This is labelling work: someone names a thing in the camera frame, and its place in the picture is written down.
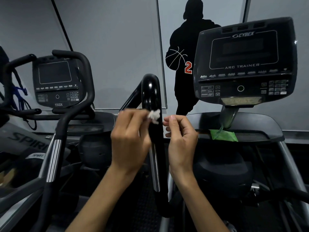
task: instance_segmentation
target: green wipe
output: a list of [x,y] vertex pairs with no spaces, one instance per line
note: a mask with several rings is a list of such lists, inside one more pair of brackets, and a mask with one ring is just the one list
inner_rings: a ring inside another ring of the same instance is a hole
[[218,129],[210,129],[211,137],[213,140],[223,140],[230,142],[238,142],[234,132],[224,131],[223,127]]

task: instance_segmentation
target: vent slot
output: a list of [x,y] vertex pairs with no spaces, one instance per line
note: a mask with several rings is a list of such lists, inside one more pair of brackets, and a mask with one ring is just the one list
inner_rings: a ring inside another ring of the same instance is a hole
[[264,27],[264,26],[265,26],[265,22],[255,23],[255,24],[253,25],[253,28]]
[[232,31],[233,31],[233,28],[224,28],[224,29],[222,29],[222,33],[232,32]]
[[238,31],[246,30],[246,29],[248,29],[248,25],[239,26],[239,27],[237,28]]

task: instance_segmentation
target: black silhouette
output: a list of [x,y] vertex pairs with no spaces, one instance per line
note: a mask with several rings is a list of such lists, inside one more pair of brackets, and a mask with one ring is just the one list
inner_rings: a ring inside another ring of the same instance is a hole
[[192,72],[199,33],[220,27],[210,19],[203,19],[202,0],[188,0],[183,19],[186,21],[171,36],[165,58],[167,66],[176,71],[177,115],[187,115],[198,101],[194,93]]

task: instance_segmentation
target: button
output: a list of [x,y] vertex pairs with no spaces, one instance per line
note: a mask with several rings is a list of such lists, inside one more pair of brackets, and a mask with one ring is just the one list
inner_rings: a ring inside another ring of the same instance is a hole
[[237,87],[237,90],[238,90],[239,92],[244,91],[244,89],[245,89],[245,87],[243,87],[242,85],[240,85],[240,86]]

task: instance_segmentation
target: person's left hand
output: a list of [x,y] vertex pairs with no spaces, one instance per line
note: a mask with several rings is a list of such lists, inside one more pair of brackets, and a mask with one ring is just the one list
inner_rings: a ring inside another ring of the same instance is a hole
[[149,152],[151,140],[148,133],[149,111],[125,109],[121,111],[111,133],[111,167],[126,175],[136,175]]

